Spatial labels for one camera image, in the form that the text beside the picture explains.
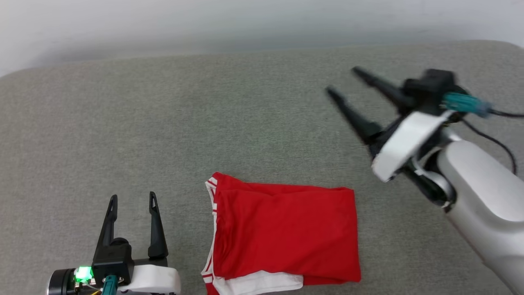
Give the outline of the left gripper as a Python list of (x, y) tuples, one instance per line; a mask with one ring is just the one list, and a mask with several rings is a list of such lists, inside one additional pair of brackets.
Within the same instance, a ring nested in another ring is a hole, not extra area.
[[(99, 234), (94, 256), (114, 239), (114, 223), (117, 220), (118, 196), (110, 198)], [(149, 193), (150, 246), (149, 258), (134, 259), (133, 275), (129, 284), (118, 287), (119, 295), (179, 295), (182, 291), (180, 274), (168, 266), (168, 246), (155, 192)]]

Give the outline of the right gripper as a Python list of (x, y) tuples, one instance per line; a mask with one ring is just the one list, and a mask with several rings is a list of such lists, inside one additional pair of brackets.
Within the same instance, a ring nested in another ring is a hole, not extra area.
[[(401, 89), (378, 77), (378, 75), (374, 75), (359, 66), (352, 68), (352, 74), (367, 86), (381, 93), (397, 110), (412, 110), (414, 108), (412, 98), (406, 97)], [(353, 109), (346, 98), (334, 87), (326, 87), (325, 92), (361, 142), (365, 145), (375, 144), (378, 136), (381, 135), (382, 127)], [(415, 155), (421, 146), (453, 114), (453, 110), (447, 110), (440, 116), (419, 111), (414, 111), (408, 115), (401, 121), (372, 161), (372, 170), (375, 176), (382, 182), (393, 179), (408, 159)]]

